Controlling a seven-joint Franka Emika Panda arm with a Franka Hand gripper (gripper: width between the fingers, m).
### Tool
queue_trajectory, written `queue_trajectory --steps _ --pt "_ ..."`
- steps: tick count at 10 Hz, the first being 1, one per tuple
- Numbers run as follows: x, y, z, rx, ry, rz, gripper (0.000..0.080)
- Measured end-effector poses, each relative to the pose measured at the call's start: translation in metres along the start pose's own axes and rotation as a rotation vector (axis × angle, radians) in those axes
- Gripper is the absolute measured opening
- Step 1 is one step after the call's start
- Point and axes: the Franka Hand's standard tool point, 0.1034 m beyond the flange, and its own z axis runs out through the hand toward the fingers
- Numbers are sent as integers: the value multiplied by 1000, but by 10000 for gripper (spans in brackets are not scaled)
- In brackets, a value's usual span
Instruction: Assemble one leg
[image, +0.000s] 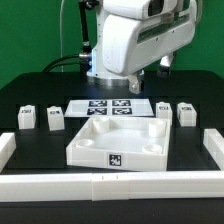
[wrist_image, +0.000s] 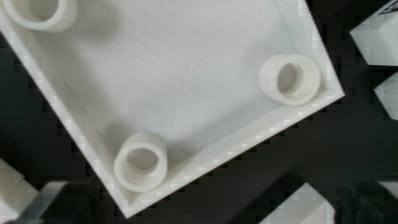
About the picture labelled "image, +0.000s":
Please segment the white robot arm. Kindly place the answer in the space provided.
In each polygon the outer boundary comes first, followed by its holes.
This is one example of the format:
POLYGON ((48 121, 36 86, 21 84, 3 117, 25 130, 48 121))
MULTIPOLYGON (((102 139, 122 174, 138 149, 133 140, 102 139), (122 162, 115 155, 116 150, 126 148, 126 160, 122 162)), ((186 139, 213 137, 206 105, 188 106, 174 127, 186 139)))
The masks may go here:
POLYGON ((97 0, 87 79, 138 94, 145 67, 158 61, 159 73, 169 72, 176 51, 192 41, 202 8, 203 0, 97 0))

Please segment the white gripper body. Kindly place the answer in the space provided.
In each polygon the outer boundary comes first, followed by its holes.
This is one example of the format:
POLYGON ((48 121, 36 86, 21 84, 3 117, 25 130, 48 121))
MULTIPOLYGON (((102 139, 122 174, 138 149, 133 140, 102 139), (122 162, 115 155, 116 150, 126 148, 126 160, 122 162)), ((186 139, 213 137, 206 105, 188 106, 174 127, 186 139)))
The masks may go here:
POLYGON ((139 94, 144 81, 144 70, 141 69, 136 73, 128 76, 129 91, 133 94, 139 94))

